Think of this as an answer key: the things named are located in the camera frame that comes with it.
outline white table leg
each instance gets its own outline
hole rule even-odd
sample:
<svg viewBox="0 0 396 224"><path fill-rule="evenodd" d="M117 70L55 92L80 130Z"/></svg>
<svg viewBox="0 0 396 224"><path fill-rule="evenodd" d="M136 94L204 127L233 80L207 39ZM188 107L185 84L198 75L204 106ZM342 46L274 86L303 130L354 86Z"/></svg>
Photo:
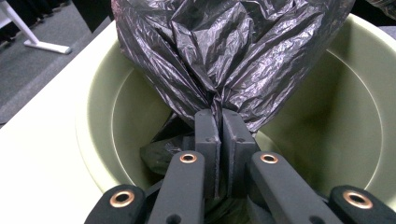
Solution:
<svg viewBox="0 0 396 224"><path fill-rule="evenodd" d="M28 40L24 42L25 46L29 46L37 49L55 51L62 54L69 54L72 51L72 49L67 46L54 45L39 41L37 37L35 37L35 34L32 33L29 27L23 22L23 20L21 20L21 18L18 16L18 14L14 11L14 9L9 5L7 1L0 0L0 8L15 23L15 25L17 25L18 28L20 28L23 34L26 35L26 37L28 38Z"/></svg>

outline black plastic bag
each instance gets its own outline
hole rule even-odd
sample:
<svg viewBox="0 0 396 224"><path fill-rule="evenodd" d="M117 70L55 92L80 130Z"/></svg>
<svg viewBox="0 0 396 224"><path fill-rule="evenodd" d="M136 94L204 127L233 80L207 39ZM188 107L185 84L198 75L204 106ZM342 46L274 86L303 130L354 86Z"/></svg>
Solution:
<svg viewBox="0 0 396 224"><path fill-rule="evenodd" d="M193 127L211 108L256 132L304 79L353 0L112 0L121 51Z"/></svg>

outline metal ring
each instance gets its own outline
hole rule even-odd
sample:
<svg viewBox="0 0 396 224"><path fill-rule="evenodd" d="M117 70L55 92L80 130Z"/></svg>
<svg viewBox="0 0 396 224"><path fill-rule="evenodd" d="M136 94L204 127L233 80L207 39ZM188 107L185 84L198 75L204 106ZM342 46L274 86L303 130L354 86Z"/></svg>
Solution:
<svg viewBox="0 0 396 224"><path fill-rule="evenodd" d="M263 154L260 156L260 159L262 159L263 162L271 164L277 163L277 157L270 154Z"/></svg>
<svg viewBox="0 0 396 224"><path fill-rule="evenodd" d="M113 194L110 198L110 204L113 207L120 208L125 207L134 201L134 192L131 189L122 189Z"/></svg>
<svg viewBox="0 0 396 224"><path fill-rule="evenodd" d="M184 163L193 163L197 160L197 157L193 154L184 154L180 156L180 160Z"/></svg>
<svg viewBox="0 0 396 224"><path fill-rule="evenodd" d="M361 209L370 209L373 207L373 203L369 198L354 190L346 190L343 193L343 196L348 203L352 204L355 207L359 207Z"/></svg>

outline white table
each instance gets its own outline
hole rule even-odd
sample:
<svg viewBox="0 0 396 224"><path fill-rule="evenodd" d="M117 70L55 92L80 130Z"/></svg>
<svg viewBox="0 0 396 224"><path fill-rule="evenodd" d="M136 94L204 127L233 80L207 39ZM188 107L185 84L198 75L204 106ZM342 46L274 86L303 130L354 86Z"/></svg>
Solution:
<svg viewBox="0 0 396 224"><path fill-rule="evenodd" d="M0 223L83 223L102 196L81 158L75 115L115 35L112 22L0 129Z"/></svg>

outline green plastic bin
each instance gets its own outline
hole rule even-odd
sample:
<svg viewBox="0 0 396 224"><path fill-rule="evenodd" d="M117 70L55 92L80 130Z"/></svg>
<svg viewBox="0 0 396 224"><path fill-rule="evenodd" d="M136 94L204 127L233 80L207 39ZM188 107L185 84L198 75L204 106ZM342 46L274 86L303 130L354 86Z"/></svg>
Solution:
<svg viewBox="0 0 396 224"><path fill-rule="evenodd" d="M147 188L156 176L140 160L139 148L170 109L120 54L114 23L105 32L107 54L78 106L78 144L102 191L120 183ZM262 150L281 153L314 189L365 188L396 209L395 86L396 41L351 15L256 139Z"/></svg>

